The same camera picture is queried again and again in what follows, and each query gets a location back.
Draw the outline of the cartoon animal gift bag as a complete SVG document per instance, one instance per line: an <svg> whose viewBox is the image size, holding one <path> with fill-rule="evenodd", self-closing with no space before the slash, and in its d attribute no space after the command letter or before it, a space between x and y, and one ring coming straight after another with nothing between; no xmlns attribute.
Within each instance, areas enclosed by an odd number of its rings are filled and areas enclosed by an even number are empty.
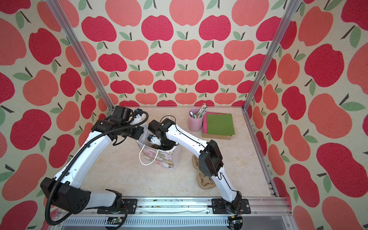
<svg viewBox="0 0 368 230"><path fill-rule="evenodd" d="M170 150L157 149L156 146L136 141L140 148L139 160L142 165L157 164L169 170L175 171L182 156L182 147L174 146Z"/></svg>

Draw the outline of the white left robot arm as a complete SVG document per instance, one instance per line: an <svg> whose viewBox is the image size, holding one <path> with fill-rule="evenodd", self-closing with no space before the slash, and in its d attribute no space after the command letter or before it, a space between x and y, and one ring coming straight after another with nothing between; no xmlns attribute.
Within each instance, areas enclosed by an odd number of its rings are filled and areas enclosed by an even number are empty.
<svg viewBox="0 0 368 230"><path fill-rule="evenodd" d="M84 179L99 155L109 145L118 145L118 137L138 140L148 113L117 106L111 116L98 120L82 147L53 178L44 178L41 188L47 197L45 216L51 217L51 207L78 214L85 209L120 211L125 208L122 195L111 189L87 191L81 188Z"/></svg>

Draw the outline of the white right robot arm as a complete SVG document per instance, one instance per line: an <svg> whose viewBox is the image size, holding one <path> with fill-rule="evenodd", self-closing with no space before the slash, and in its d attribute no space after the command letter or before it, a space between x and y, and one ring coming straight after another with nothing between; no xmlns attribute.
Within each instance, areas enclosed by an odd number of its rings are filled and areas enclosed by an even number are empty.
<svg viewBox="0 0 368 230"><path fill-rule="evenodd" d="M174 121L166 118L162 122L153 120L148 130L160 140L162 147L179 144L198 158L198 168L215 182L220 190L222 202L228 213L239 214L242 206L241 192L236 190L226 175L223 157L216 141L201 140L181 129Z"/></svg>

